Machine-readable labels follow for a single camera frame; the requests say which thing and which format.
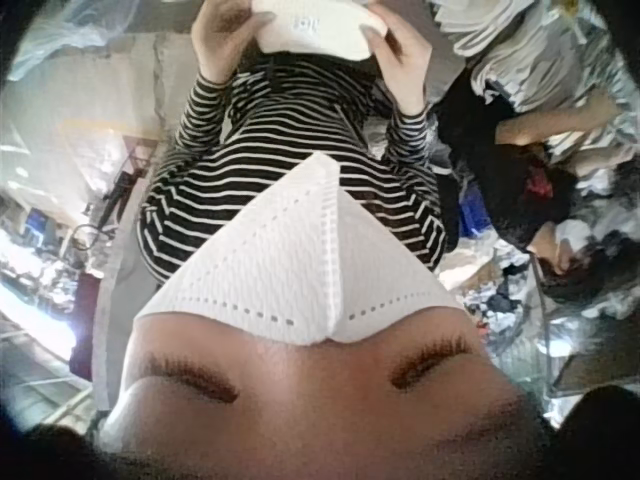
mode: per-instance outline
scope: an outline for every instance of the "eye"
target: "eye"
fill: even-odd
[[[463,337],[428,345],[417,355],[404,360],[391,374],[390,382],[398,390],[406,391],[422,380],[430,370],[465,353],[471,353],[471,347]]]
[[[166,378],[220,403],[231,404],[238,398],[237,390],[226,378],[187,359],[151,355],[143,363],[139,374],[142,377]]]

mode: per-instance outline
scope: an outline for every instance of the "striped shirt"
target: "striped shirt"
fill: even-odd
[[[350,70],[297,60],[258,64],[227,85],[196,80],[138,221],[146,264],[166,281],[257,195],[314,152],[340,164],[341,186],[430,269],[445,231],[437,181],[427,168],[436,122],[426,109],[395,110],[382,158],[364,121],[381,98]],[[231,131],[221,141],[225,114]]]

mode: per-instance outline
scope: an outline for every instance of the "hand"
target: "hand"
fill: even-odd
[[[251,15],[250,0],[205,0],[191,29],[200,73],[210,82],[226,83],[249,42],[274,18],[269,12]]]
[[[420,33],[388,8],[369,7],[389,27],[392,35],[385,40],[372,28],[362,27],[371,53],[376,56],[382,77],[400,111],[417,115],[425,107],[424,84],[431,60],[431,45]]]
[[[622,113],[616,101],[603,88],[595,88],[589,93],[583,109],[587,112],[586,115],[602,119],[602,123],[608,123]]]

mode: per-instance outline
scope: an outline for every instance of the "sleeve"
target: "sleeve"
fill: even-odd
[[[427,114],[427,107],[418,115],[408,116],[394,109],[387,128],[387,150],[383,156],[392,164],[427,166],[436,145],[438,122]]]
[[[156,168],[138,217],[138,241],[145,262],[159,280],[177,270],[173,256],[160,251],[175,191],[189,170],[220,145],[229,84],[216,85],[199,75],[191,90],[180,126],[162,163]]]
[[[421,225],[428,245],[418,252],[430,269],[442,259],[446,248],[446,230],[441,219],[438,179],[429,163],[437,146],[438,123],[425,109],[418,115],[403,115],[396,108],[387,129],[387,149],[383,161],[391,164],[407,192],[409,203]]]

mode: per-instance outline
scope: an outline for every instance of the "white face mask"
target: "white face mask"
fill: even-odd
[[[352,343],[428,307],[462,307],[340,187],[316,153],[209,239],[136,318],[201,315],[293,345]]]

